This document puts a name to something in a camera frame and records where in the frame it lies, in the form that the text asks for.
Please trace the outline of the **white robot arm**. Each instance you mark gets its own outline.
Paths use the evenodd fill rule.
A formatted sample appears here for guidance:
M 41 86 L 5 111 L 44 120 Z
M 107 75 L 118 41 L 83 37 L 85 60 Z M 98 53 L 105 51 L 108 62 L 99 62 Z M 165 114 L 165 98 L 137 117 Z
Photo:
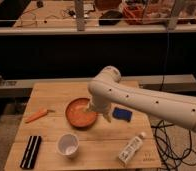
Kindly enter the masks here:
M 110 122 L 111 104 L 116 103 L 196 133 L 196 97 L 128 87 L 120 84 L 120 80 L 116 67 L 104 67 L 88 83 L 91 94 L 88 109 L 102 114 Z

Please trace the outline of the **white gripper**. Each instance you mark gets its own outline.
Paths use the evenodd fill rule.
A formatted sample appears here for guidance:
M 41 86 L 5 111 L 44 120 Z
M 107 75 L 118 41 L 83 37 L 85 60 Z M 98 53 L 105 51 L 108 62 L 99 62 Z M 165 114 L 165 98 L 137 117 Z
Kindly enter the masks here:
M 111 103 L 101 97 L 93 96 L 89 102 L 89 106 L 86 107 L 86 112 L 97 112 L 103 114 L 103 117 L 107 122 L 111 123 L 111 116 L 108 114 L 111 108 Z

